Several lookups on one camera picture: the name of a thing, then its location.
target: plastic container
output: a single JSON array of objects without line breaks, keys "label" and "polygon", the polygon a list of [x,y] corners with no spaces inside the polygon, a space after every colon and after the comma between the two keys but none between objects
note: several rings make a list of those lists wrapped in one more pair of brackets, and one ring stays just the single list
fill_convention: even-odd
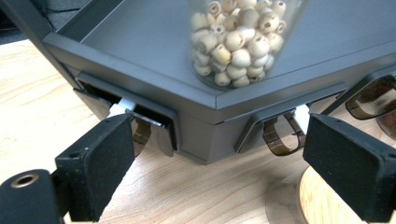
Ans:
[{"label": "plastic container", "polygon": [[191,69],[222,90],[265,80],[308,0],[190,0]]}]

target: glass jar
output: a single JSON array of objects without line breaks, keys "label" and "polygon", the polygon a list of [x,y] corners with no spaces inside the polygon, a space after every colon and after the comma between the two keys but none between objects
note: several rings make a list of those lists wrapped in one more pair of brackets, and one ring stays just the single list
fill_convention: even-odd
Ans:
[{"label": "glass jar", "polygon": [[221,90],[265,80],[308,0],[190,0],[191,69]]}]

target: black object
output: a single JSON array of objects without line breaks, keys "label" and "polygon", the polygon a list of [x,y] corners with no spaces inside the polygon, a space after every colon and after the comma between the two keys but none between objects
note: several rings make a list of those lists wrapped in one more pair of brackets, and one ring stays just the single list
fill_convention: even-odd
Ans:
[{"label": "black object", "polygon": [[304,159],[363,220],[389,222],[396,202],[396,151],[353,126],[311,115]]},{"label": "black object", "polygon": [[131,115],[105,119],[56,158],[57,170],[15,175],[0,187],[0,223],[98,221],[134,161]]}]

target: wooden table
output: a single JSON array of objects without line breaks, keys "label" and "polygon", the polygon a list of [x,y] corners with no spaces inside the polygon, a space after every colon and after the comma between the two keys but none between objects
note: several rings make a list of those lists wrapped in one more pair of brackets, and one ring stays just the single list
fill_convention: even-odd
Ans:
[{"label": "wooden table", "polygon": [[[99,122],[29,41],[0,46],[0,85],[1,183],[31,169],[54,171],[53,159]],[[375,121],[359,122],[342,109],[333,115],[396,147]],[[207,166],[148,147],[100,223],[269,223],[265,192],[304,167],[301,152],[277,158],[264,146]],[[316,185],[319,178],[305,181]],[[330,213],[339,202],[324,203],[311,223],[352,223]]]}]

